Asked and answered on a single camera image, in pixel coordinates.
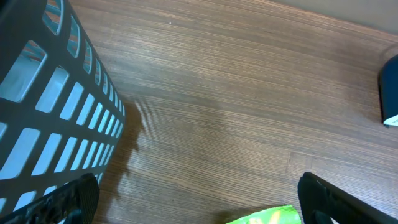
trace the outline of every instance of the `green cloth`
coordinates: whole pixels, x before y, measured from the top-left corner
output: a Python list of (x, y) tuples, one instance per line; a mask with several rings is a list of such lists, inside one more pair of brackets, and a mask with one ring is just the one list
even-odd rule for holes
[(268, 208), (227, 224), (301, 224), (299, 213), (291, 205)]

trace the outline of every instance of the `green object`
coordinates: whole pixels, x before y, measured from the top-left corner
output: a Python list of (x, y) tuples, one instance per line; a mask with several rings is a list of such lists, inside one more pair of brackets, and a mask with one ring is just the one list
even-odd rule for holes
[(268, 208), (228, 224), (301, 224), (299, 213), (291, 205)]

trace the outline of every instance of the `laundry basket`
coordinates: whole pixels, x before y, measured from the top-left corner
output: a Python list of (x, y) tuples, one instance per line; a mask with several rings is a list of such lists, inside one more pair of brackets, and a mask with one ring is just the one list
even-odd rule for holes
[(67, 0), (0, 3), (0, 217), (93, 173), (124, 105)]

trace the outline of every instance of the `wooden surface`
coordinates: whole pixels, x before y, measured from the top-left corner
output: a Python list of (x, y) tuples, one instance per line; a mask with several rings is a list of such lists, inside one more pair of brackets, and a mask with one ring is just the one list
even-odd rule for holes
[(72, 0), (127, 124), (95, 223), (224, 223), (309, 170), (398, 218), (398, 37), (265, 0)]

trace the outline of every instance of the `gray wall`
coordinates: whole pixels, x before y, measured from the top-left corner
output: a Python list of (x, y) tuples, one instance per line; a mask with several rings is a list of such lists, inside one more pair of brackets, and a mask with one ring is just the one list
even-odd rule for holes
[(337, 19), (398, 34), (398, 0), (274, 0)]

